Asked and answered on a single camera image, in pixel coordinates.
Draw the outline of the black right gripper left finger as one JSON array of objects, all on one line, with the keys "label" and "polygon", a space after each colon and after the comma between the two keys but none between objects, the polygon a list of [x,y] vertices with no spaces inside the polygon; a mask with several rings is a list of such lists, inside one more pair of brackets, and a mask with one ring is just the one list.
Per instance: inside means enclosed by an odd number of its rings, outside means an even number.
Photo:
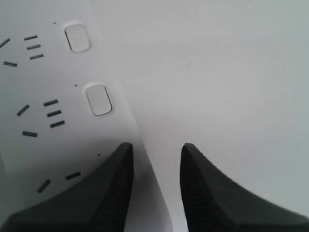
[{"label": "black right gripper left finger", "polygon": [[65,192],[11,215],[6,232],[123,232],[134,179],[134,151],[120,144]]}]

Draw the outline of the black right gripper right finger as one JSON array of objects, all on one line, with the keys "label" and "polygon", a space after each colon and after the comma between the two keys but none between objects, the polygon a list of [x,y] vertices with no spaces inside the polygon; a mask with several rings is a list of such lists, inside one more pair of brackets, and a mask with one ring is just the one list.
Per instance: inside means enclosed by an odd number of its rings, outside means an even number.
[{"label": "black right gripper right finger", "polygon": [[307,232],[309,219],[242,187],[194,144],[181,151],[180,187],[190,232]]}]

